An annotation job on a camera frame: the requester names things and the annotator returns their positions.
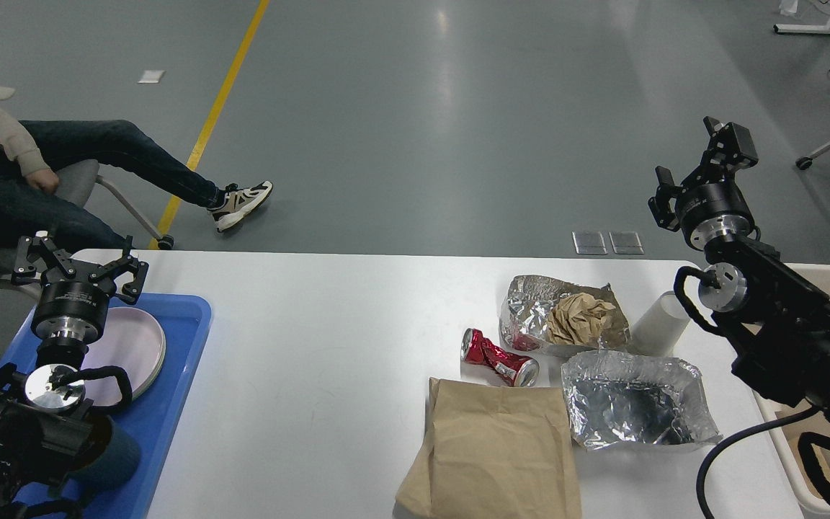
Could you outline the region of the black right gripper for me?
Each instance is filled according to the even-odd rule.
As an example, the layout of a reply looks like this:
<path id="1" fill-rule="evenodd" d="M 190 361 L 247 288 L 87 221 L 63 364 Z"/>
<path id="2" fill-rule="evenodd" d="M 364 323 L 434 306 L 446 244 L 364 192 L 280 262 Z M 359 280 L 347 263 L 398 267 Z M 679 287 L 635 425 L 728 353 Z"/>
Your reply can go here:
<path id="1" fill-rule="evenodd" d="M 754 139 L 748 128 L 711 116 L 702 119 L 709 135 L 708 147 L 696 167 L 696 185 L 678 186 L 671 171 L 656 167 L 656 193 L 648 209 L 659 228 L 682 232 L 690 249 L 702 251 L 713 239 L 726 234 L 748 236 L 757 229 L 736 173 L 758 164 Z"/>

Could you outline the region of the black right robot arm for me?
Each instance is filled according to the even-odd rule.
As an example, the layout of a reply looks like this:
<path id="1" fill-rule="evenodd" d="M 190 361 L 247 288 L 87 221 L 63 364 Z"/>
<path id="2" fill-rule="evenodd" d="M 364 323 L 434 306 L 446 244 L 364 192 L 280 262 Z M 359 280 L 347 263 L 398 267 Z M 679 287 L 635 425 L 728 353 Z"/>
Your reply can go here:
<path id="1" fill-rule="evenodd" d="M 738 170 L 758 162 L 750 131 L 711 116 L 702 122 L 709 141 L 698 167 L 681 184 L 669 169 L 656 167 L 658 187 L 648 201 L 656 225 L 681 233 L 709 264 L 704 270 L 679 269 L 674 295 L 690 319 L 728 340 L 736 352 L 732 374 L 751 390 L 790 407 L 810 404 L 792 416 L 736 433 L 702 460 L 696 496 L 709 518 L 706 474 L 728 446 L 818 412 L 830 423 L 830 298 L 760 240 L 735 181 Z M 830 437 L 804 432 L 798 453 L 809 480 L 830 506 Z"/>

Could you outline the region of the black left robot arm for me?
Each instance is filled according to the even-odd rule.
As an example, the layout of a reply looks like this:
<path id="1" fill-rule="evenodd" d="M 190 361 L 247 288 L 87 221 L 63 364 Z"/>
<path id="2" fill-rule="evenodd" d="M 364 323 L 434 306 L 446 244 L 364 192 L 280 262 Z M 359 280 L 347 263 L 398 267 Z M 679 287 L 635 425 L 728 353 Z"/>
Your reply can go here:
<path id="1" fill-rule="evenodd" d="M 69 479 L 99 492 L 135 475 L 140 447 L 112 419 L 132 403 L 128 372 L 83 361 L 102 338 L 111 299 L 138 301 L 147 272 L 131 239 L 106 264 L 72 259 L 46 232 L 19 240 L 11 282 L 42 286 L 32 318 L 40 344 L 30 373 L 0 367 L 0 518 L 81 518 L 79 500 L 26 505 L 17 493 L 30 483 L 60 489 Z"/>

